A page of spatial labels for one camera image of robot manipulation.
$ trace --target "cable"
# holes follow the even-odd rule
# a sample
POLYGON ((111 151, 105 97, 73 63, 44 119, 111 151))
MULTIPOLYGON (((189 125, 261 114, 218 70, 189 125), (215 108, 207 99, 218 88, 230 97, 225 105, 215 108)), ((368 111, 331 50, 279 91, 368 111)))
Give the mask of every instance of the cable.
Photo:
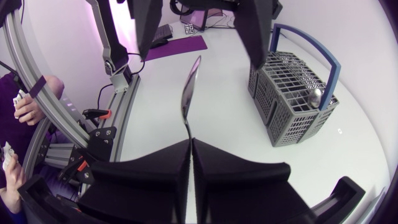
POLYGON ((5 69, 9 70, 14 75, 18 75, 17 71, 12 69, 10 66, 6 65, 4 62, 0 61, 0 65, 3 66, 5 69))
POLYGON ((103 91, 106 87, 111 86, 111 85, 113 85, 113 84, 112 84, 112 83, 111 83, 111 84, 108 84, 108 85, 102 87, 101 90, 99 91, 98 101, 97 101, 97 110, 100 109, 100 98, 101 98, 101 93, 102 93, 102 91, 103 91))
MULTIPOLYGON (((138 56, 140 56, 141 57, 141 55, 140 54, 137 54, 137 53, 127 53, 128 55, 138 55, 138 56)), ((145 67, 145 60, 142 60, 142 67, 141 67, 141 69, 138 71, 138 72, 133 72, 133 73, 131 73, 131 75, 137 75, 138 73, 140 73, 143 69, 144 69, 144 67, 145 67)))
POLYGON ((223 16, 219 21, 215 22, 213 25, 209 26, 209 27, 213 27, 215 26, 217 23, 221 22, 222 20, 226 19, 228 16, 225 15, 225 17, 223 16))
POLYGON ((231 18, 229 19, 229 21, 226 23, 226 25, 229 26, 229 27, 232 27, 232 26, 229 25, 229 22, 232 21, 232 18, 235 18, 235 16, 231 17, 231 18))
POLYGON ((207 27, 207 28, 213 28, 213 29, 235 29, 235 27, 207 27))
POLYGON ((188 9, 188 10, 185 11, 185 12, 180 11, 180 10, 178 9, 178 7, 177 7, 177 0, 170 0, 170 9, 171 9, 171 11, 172 11, 174 14, 177 14, 177 15, 179 15, 179 16, 187 16, 187 15, 193 13, 193 10, 191 10, 191 9, 188 9))
POLYGON ((218 14, 219 14, 219 12, 217 12, 217 13, 214 13, 213 15, 211 15, 211 16, 208 16, 208 17, 207 17, 207 19, 208 19, 208 18, 210 18, 210 17, 212 17, 212 16, 216 16, 216 15, 218 15, 218 14))
POLYGON ((24 3, 24 5, 23 5, 23 7, 22 7, 21 24, 22 24, 22 21, 24 20, 25 0, 23 0, 22 2, 24 3))

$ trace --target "purple sleeve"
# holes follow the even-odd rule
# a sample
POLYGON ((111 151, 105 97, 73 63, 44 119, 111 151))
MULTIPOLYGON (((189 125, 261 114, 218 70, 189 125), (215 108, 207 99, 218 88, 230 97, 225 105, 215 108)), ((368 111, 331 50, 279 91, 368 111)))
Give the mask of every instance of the purple sleeve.
POLYGON ((12 218, 15 224, 27 224, 27 219, 24 210, 21 210, 19 213, 14 214, 7 209, 8 214, 12 218))

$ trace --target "computer monitor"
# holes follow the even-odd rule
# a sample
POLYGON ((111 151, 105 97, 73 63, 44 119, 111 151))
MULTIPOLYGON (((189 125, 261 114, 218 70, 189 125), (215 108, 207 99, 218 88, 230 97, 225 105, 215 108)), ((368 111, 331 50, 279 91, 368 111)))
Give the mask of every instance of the computer monitor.
MULTIPOLYGON (((181 11, 185 12, 188 8, 182 6, 181 11)), ((199 31, 204 31, 206 28, 206 18, 208 15, 208 11, 194 11, 193 13, 187 16, 180 16, 180 21, 185 24, 192 24, 193 28, 199 31)))

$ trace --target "spoon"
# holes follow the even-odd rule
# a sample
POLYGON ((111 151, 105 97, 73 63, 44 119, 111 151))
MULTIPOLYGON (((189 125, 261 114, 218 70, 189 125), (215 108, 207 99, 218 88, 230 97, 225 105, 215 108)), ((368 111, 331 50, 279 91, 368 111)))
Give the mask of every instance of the spoon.
POLYGON ((184 125, 188 131, 191 150, 192 150, 192 135, 191 135, 191 129, 189 127, 187 117, 188 117, 188 111, 189 111, 189 107, 191 105, 191 100, 192 100, 192 96, 193 96, 193 89, 195 88, 195 81, 196 81, 198 73, 199 73, 200 62, 201 62, 201 56, 199 56, 198 59, 196 60, 196 62, 193 64, 191 72, 189 73, 189 76, 187 78, 187 82, 185 83, 184 90, 182 91, 182 98, 181 98, 182 119, 183 119, 184 125))
POLYGON ((311 105, 313 108, 319 108, 322 98, 322 91, 318 88, 311 90, 310 94, 308 95, 308 104, 311 105))

